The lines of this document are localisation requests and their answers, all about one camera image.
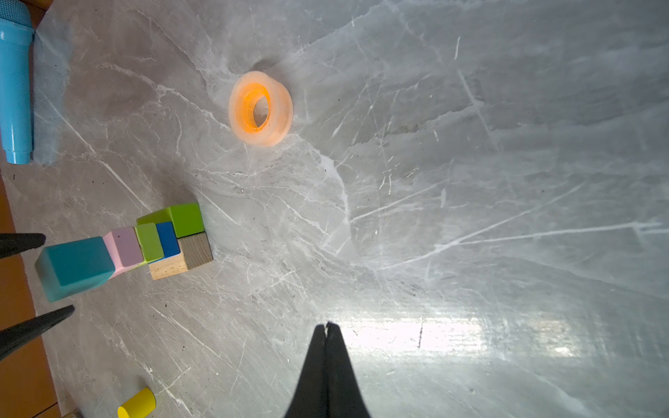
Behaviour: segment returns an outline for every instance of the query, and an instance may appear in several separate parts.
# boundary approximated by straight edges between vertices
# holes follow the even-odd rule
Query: blue toy microphone
[[[34,33],[25,4],[0,0],[0,136],[12,164],[30,163],[33,150],[28,48]]]

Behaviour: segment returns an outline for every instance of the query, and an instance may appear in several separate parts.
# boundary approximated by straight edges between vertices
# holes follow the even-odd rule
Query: yellow cylinder
[[[118,418],[146,418],[156,409],[156,397],[148,387],[118,407]]]

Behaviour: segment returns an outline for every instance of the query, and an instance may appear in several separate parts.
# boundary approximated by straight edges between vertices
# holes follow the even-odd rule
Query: teal block
[[[116,271],[102,237],[45,247],[35,269],[50,302],[97,288]]]

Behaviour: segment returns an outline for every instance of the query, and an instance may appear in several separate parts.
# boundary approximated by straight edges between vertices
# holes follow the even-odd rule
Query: blue block
[[[175,234],[174,225],[171,222],[157,223],[156,229],[158,229],[158,238],[161,239],[161,246],[163,247],[163,253],[165,253],[163,258],[172,257],[181,252],[177,242],[177,234]]]
[[[35,269],[50,302],[97,288],[116,270],[102,237],[45,247]]]

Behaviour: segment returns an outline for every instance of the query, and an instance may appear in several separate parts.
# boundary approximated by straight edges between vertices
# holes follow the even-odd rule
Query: toy block
[[[145,264],[153,263],[165,256],[155,223],[143,223],[134,227],[134,230],[137,234],[139,246],[142,249]]]
[[[144,264],[144,255],[133,227],[114,229],[102,240],[116,268],[112,277]]]
[[[185,273],[213,260],[206,232],[179,238],[177,242],[181,253],[149,264],[153,280]]]
[[[179,250],[179,243],[177,236],[174,233],[174,227],[171,222],[162,222],[156,224],[158,230],[158,237],[161,239],[161,246],[163,247],[163,258],[170,258],[177,255]]]
[[[49,302],[97,288],[116,271],[102,237],[45,247],[35,269]]]
[[[187,203],[185,205],[176,205],[166,207],[160,211],[150,213],[137,219],[137,225],[143,223],[163,223],[171,222],[177,238],[195,235],[205,231],[205,224],[202,221],[200,205],[197,203]]]

